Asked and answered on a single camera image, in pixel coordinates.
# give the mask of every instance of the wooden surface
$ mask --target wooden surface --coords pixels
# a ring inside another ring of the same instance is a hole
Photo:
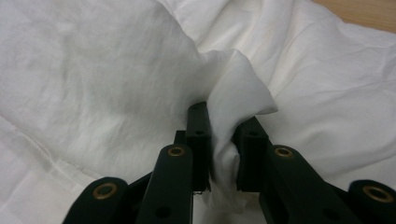
[[[313,0],[345,22],[396,33],[396,0]]]

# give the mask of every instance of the white fabric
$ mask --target white fabric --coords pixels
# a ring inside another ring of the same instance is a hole
[[[0,69],[1,223],[60,223],[94,179],[148,173],[204,100],[215,185],[194,223],[263,223],[229,140],[271,94],[274,143],[343,189],[396,189],[396,35],[307,0],[3,1]]]

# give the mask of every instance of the bed sheet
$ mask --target bed sheet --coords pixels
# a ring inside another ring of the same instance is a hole
[[[332,184],[396,189],[395,34],[307,0],[15,0],[0,24],[2,223],[60,223],[94,179],[145,175],[203,100],[214,188],[194,223],[264,222],[230,142],[257,114]]]

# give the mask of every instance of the wrinkled white cloth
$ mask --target wrinkled white cloth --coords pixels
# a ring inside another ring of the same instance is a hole
[[[60,223],[94,179],[133,182],[208,101],[214,189],[193,221],[263,223],[230,137],[271,94],[274,143],[343,189],[396,188],[396,35],[307,0],[160,2],[1,3],[0,222]]]

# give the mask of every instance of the white cloth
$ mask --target white cloth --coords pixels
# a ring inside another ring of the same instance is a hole
[[[343,189],[396,188],[396,35],[307,0],[161,3],[1,3],[0,222],[60,223],[94,179],[133,182],[207,100],[216,185],[194,223],[262,223],[257,198],[234,192],[229,141],[275,111],[262,83],[274,143]]]

